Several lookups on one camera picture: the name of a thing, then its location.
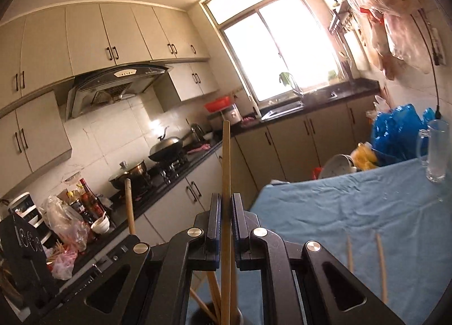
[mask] red plastic object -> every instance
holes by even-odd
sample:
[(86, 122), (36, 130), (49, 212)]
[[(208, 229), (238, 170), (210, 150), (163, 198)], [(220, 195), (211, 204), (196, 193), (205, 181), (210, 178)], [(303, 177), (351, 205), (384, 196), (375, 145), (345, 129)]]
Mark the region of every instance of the red plastic object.
[(322, 171), (321, 167), (315, 167), (312, 170), (312, 179), (313, 180), (318, 180), (319, 179), (319, 174), (320, 174), (321, 171)]
[(210, 113), (213, 113), (222, 110), (223, 108), (229, 107), (231, 104), (231, 97), (223, 96), (214, 100), (213, 102), (205, 104), (204, 108), (206, 108)]

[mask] kitchen sink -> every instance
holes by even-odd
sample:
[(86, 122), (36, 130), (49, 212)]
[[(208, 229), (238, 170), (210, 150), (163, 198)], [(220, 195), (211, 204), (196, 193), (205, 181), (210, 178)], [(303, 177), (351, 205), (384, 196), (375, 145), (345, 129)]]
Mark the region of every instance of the kitchen sink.
[(275, 109), (272, 109), (271, 111), (267, 112), (265, 115), (262, 116), (262, 120), (271, 120), (274, 117), (286, 115), (287, 113), (291, 113), (293, 111), (300, 110), (304, 108), (304, 104), (301, 101), (296, 101), (294, 103), (286, 104), (285, 106), (281, 106)]

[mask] black power cable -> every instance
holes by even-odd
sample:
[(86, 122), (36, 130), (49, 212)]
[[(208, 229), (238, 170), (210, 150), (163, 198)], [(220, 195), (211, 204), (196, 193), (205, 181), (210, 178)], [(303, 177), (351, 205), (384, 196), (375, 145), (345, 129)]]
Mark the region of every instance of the black power cable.
[(435, 80), (435, 89), (436, 89), (436, 112), (435, 112), (435, 119), (440, 120), (442, 118), (441, 112), (439, 111), (439, 91), (438, 91), (438, 82), (436, 80), (436, 73), (435, 73), (435, 64), (433, 64), (433, 59), (435, 60), (435, 63), (439, 65), (439, 59), (438, 59), (438, 54), (436, 53), (435, 50), (435, 46), (433, 45), (433, 39), (432, 39), (432, 35), (430, 34), (430, 30), (429, 27), (427, 26), (427, 23), (425, 21), (425, 19), (423, 18), (422, 14), (421, 18), (424, 21), (425, 27), (427, 28), (427, 33), (429, 33), (429, 37), (430, 37), (430, 42), (432, 43), (432, 49), (433, 49), (433, 58), (430, 55), (430, 49), (429, 46), (427, 44), (427, 41), (424, 38), (424, 35), (422, 34), (421, 28), (419, 28), (419, 25), (417, 24), (415, 18), (413, 15), (410, 15), (411, 18), (413, 19), (414, 23), (416, 24), (417, 29), (419, 30), (419, 33), (421, 34), (422, 40), (424, 41), (424, 44), (427, 48), (427, 52), (429, 53), (429, 59), (430, 59), (430, 63), (432, 64), (432, 70), (433, 70), (433, 79)]

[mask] cooking pot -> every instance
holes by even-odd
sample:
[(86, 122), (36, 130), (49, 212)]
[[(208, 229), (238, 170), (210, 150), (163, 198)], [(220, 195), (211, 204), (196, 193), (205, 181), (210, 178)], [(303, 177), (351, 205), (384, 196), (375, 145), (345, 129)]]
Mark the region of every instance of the cooking pot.
[(174, 161), (175, 158), (177, 158), (177, 156), (183, 149), (184, 142), (182, 141), (182, 139), (176, 136), (165, 138), (167, 128), (168, 127), (165, 127), (163, 135), (158, 137), (160, 142), (155, 144), (149, 152), (149, 159), (153, 160), (154, 162), (170, 163)]
[(126, 163), (126, 161), (123, 160), (119, 165), (121, 166), (121, 169), (108, 179), (117, 190), (124, 189), (124, 181), (126, 178), (129, 178), (130, 182), (133, 183), (135, 179), (144, 176), (147, 172), (144, 160), (134, 163)]

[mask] silver screw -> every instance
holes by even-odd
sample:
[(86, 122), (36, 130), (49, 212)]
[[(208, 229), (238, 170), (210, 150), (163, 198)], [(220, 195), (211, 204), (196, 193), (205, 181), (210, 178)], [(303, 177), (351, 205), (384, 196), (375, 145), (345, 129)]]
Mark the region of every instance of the silver screw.
[(139, 243), (139, 244), (136, 244), (135, 246), (133, 246), (133, 251), (136, 254), (144, 254), (147, 251), (147, 249), (148, 249), (148, 246), (147, 246), (147, 244), (144, 244), (144, 243)]
[(190, 237), (199, 237), (200, 235), (203, 234), (203, 230), (199, 229), (199, 228), (190, 228), (187, 231), (187, 235), (189, 235)]
[(309, 251), (312, 251), (312, 252), (320, 251), (320, 249), (322, 248), (320, 243), (315, 242), (315, 241), (309, 241), (308, 243), (306, 243), (306, 247), (308, 248)]
[(253, 230), (253, 233), (257, 237), (265, 237), (268, 233), (268, 231), (265, 228), (255, 228)]

